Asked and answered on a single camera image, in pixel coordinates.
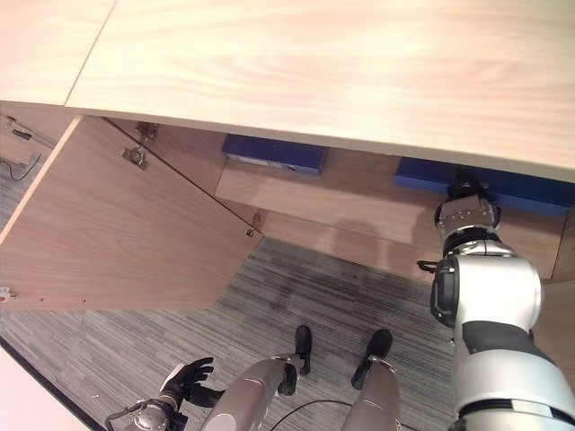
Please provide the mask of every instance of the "robot leg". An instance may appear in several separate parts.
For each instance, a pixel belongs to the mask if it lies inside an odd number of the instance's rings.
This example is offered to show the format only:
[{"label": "robot leg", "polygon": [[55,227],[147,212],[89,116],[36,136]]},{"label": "robot leg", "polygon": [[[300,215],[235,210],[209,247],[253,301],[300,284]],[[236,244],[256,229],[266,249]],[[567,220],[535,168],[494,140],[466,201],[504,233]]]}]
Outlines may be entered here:
[{"label": "robot leg", "polygon": [[300,326],[296,353],[264,359],[243,372],[212,409],[201,431],[257,429],[273,398],[277,394],[292,395],[299,375],[309,373],[311,337],[311,331]]},{"label": "robot leg", "polygon": [[342,431],[394,431],[400,428],[399,389],[394,368],[377,356],[372,362],[363,390],[353,404]]}]

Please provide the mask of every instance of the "cabinet shelf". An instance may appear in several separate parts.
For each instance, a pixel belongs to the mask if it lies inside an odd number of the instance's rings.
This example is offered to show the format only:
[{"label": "cabinet shelf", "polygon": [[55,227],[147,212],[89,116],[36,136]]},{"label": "cabinet shelf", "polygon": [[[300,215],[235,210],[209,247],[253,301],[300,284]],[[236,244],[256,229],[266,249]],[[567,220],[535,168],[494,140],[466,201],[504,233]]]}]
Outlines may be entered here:
[{"label": "cabinet shelf", "polygon": [[[320,177],[228,161],[216,195],[274,213],[435,252],[433,214],[445,198],[394,184],[399,157],[332,149]],[[563,217],[503,208],[500,235],[549,278]]]}]

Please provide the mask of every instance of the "blue box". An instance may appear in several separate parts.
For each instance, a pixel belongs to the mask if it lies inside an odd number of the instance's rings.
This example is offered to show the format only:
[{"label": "blue box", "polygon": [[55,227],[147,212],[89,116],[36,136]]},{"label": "blue box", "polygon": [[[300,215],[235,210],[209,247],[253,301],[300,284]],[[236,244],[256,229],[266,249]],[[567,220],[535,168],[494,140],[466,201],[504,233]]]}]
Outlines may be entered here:
[{"label": "blue box", "polygon": [[310,175],[322,173],[328,148],[241,135],[228,135],[222,152],[230,159]]},{"label": "blue box", "polygon": [[[395,184],[447,194],[456,164],[403,157]],[[575,203],[575,184],[520,173],[465,166],[500,204],[546,216],[565,216]]]}]

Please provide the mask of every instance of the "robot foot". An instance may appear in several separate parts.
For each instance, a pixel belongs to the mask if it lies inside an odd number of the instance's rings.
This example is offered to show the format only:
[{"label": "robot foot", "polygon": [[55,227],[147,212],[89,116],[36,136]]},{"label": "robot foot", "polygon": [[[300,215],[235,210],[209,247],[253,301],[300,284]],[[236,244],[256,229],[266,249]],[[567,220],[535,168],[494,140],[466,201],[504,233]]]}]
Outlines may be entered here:
[{"label": "robot foot", "polygon": [[312,355],[312,331],[305,325],[301,325],[296,330],[296,353],[305,360],[305,365],[299,373],[301,375],[309,374]]},{"label": "robot foot", "polygon": [[374,355],[383,359],[393,343],[394,337],[392,337],[392,333],[389,330],[376,331],[367,344],[366,354],[363,356],[361,363],[359,363],[358,369],[353,374],[353,377],[351,377],[351,386],[359,391],[363,389],[363,382],[372,364],[371,361],[369,361],[369,357]]}]

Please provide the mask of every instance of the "wood grain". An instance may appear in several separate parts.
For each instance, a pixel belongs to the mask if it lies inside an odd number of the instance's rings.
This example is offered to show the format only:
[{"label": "wood grain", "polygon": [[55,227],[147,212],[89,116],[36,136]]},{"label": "wood grain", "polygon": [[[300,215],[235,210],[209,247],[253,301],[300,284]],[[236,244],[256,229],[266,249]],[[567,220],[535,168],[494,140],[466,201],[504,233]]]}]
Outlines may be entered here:
[{"label": "wood grain", "polygon": [[[137,121],[130,119],[110,119],[110,121],[139,142]],[[222,153],[225,140],[226,134],[220,132],[161,125],[157,139],[146,147],[188,180],[214,196],[226,165],[226,156]],[[258,208],[239,202],[217,200],[248,224],[252,223],[253,217],[259,212]]]},{"label": "wood grain", "polygon": [[114,0],[0,1],[0,101],[63,105]]},{"label": "wood grain", "polygon": [[535,325],[535,343],[562,369],[575,391],[575,281],[544,287],[543,309]]},{"label": "wood grain", "polygon": [[575,280],[575,207],[565,220],[561,245],[553,271],[553,282]]},{"label": "wood grain", "polygon": [[68,106],[575,180],[571,0],[119,2]]},{"label": "wood grain", "polygon": [[[439,251],[433,214],[444,195],[394,184],[399,158],[332,149],[320,177],[229,161],[217,196],[392,242]],[[503,208],[500,235],[551,277],[562,220]]]},{"label": "wood grain", "polygon": [[[28,203],[29,203],[32,195],[36,192],[36,189],[38,188],[38,186],[43,182],[44,177],[48,173],[48,170],[50,169],[52,163],[57,159],[57,157],[60,154],[60,151],[62,151],[62,148],[64,148],[64,145],[67,143],[68,139],[75,132],[75,130],[78,127],[78,124],[80,124],[81,120],[82,120],[82,116],[76,116],[72,119],[72,121],[70,122],[70,124],[66,128],[64,134],[58,140],[54,149],[50,152],[50,154],[48,156],[48,160],[46,160],[46,162],[44,162],[42,164],[42,167],[38,171],[38,174],[34,177],[34,180],[32,181],[30,186],[24,192],[22,199],[20,200],[20,202],[18,203],[18,206],[16,207],[16,209],[13,211],[12,215],[10,216],[8,223],[6,223],[6,225],[2,229],[2,232],[0,232],[0,256],[4,257],[4,248],[2,247],[4,244],[4,241],[6,240],[6,238],[8,237],[10,232],[12,231],[12,228],[16,224],[16,221],[20,218],[20,215],[22,214],[22,211],[24,210],[24,208],[26,208],[28,206]],[[2,270],[2,261],[1,260],[0,260],[0,270]]]},{"label": "wood grain", "polygon": [[145,171],[120,157],[131,144],[102,119],[58,143],[0,238],[19,295],[3,307],[198,309],[222,294],[261,237],[152,155]]},{"label": "wood grain", "polygon": [[421,271],[415,262],[420,259],[441,259],[439,252],[272,212],[266,215],[261,231],[271,238],[360,265],[380,268],[397,276],[428,283],[430,286],[433,276]]}]

